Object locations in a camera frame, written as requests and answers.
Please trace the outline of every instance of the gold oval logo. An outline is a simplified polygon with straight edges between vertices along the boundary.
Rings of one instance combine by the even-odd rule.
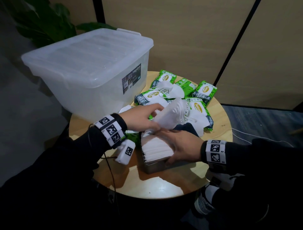
[[[206,93],[208,90],[209,90],[209,87],[208,87],[208,86],[205,86],[205,87],[202,89],[202,91],[203,91],[204,93]]]
[[[199,112],[203,112],[201,106],[198,103],[194,104],[194,107],[196,108],[196,110],[198,110]]]
[[[153,92],[149,95],[147,95],[147,97],[151,98],[152,96],[157,96],[159,94],[159,92]]]
[[[163,79],[163,81],[166,81],[168,78],[169,78],[169,76],[165,75],[162,79]]]

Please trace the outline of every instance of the green plant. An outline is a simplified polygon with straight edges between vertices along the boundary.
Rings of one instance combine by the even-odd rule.
[[[61,3],[50,4],[49,0],[2,0],[2,3],[16,22],[18,32],[38,48],[76,36],[76,29],[85,32],[117,29],[99,22],[74,26],[69,10]]]

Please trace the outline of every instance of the storage box lid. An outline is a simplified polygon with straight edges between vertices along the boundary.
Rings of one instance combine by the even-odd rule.
[[[103,85],[144,55],[154,42],[140,33],[97,29],[22,55],[23,62],[48,70],[52,80],[84,88]]]

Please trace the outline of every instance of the black long-sleeve shirt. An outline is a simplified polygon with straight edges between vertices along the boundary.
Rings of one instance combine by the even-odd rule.
[[[112,116],[125,131],[123,119],[117,114]],[[105,137],[95,126],[75,141],[68,139],[64,144],[47,149],[32,166],[0,188],[0,217],[26,222],[75,223],[94,218],[102,219],[103,223],[109,221],[111,218],[102,206],[102,198],[91,183],[93,170],[98,168],[97,161],[109,149]],[[285,186],[290,179],[288,176],[298,178],[301,150],[254,140],[250,146],[227,143],[225,151],[229,173],[251,175],[252,180],[267,184],[271,191]],[[205,144],[201,148],[201,158],[207,163]]]

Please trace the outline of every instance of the wire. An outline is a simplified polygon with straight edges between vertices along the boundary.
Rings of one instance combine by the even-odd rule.
[[[239,131],[239,130],[237,130],[237,129],[234,129],[234,128],[232,128],[232,129],[233,129],[233,130],[236,130],[236,131],[238,131],[238,132],[240,132],[240,133],[246,134],[246,135],[250,135],[250,136],[254,136],[254,137],[258,137],[258,138],[264,138],[264,139],[271,140],[271,141],[274,141],[274,142],[286,142],[286,143],[289,144],[291,147],[293,147],[290,143],[288,143],[287,141],[284,141],[284,140],[276,141],[276,140],[272,140],[272,139],[269,139],[269,138],[266,138],[266,137],[259,137],[259,136],[255,136],[255,135],[252,135],[252,134],[247,134],[247,133],[241,132],[241,131]]]
[[[87,136],[88,136],[89,145],[91,146],[92,150],[94,151],[94,149],[93,149],[93,147],[92,147],[92,144],[91,144],[91,140],[90,140],[90,138],[89,138],[89,128],[91,127],[91,125],[93,125],[93,124],[90,124],[90,125],[88,126],[88,129],[87,129]],[[107,166],[108,166],[108,168],[109,168],[109,171],[111,172],[112,179],[113,179],[113,185],[114,185],[114,202],[116,201],[117,210],[118,210],[118,215],[120,216],[119,205],[118,205],[118,198],[117,198],[117,192],[116,192],[115,179],[114,179],[114,175],[113,175],[113,173],[112,173],[112,169],[111,169],[111,167],[110,167],[110,165],[109,165],[109,162],[108,162],[108,159],[110,159],[110,158],[117,158],[117,157],[107,157],[107,156],[105,155],[105,153],[104,153],[104,156],[105,156],[105,157],[101,157],[101,159],[105,159],[105,160],[106,160],[106,163],[107,163]]]

